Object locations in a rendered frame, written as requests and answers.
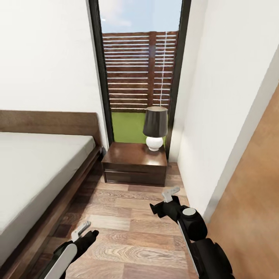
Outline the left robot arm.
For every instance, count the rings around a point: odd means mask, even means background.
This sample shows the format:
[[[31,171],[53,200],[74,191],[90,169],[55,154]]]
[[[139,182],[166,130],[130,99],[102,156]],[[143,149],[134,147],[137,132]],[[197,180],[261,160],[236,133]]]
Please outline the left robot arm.
[[[66,241],[53,252],[48,261],[33,279],[65,279],[69,265],[83,255],[96,241],[99,231],[89,231],[84,237],[81,234],[89,228],[91,221],[84,221],[71,233],[72,241]]]

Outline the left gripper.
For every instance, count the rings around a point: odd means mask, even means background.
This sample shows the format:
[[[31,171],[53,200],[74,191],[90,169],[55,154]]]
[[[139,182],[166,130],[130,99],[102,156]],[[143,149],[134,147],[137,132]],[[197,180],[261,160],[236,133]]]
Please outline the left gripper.
[[[80,241],[83,245],[83,252],[81,255],[83,255],[87,249],[96,241],[96,237],[99,234],[99,231],[94,230],[89,231],[84,237],[78,239],[77,241]]]

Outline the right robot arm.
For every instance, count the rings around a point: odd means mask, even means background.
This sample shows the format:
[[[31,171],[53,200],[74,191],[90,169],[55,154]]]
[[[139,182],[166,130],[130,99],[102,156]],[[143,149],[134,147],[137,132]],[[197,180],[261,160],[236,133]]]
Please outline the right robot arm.
[[[163,202],[155,206],[150,203],[153,214],[158,214],[160,218],[169,216],[179,225],[198,279],[235,279],[224,250],[207,237],[207,226],[199,212],[181,205],[179,198],[172,196],[178,191],[180,186],[163,191]]]

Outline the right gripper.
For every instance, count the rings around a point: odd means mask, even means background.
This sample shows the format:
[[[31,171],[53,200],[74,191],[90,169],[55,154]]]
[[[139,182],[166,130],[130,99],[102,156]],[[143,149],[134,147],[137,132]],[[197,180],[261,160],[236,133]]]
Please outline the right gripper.
[[[169,203],[161,202],[156,204],[155,206],[150,203],[150,207],[152,209],[153,214],[158,214],[160,218],[169,216],[171,218],[171,210],[175,205],[181,205],[179,198],[177,196],[172,197],[173,200]]]

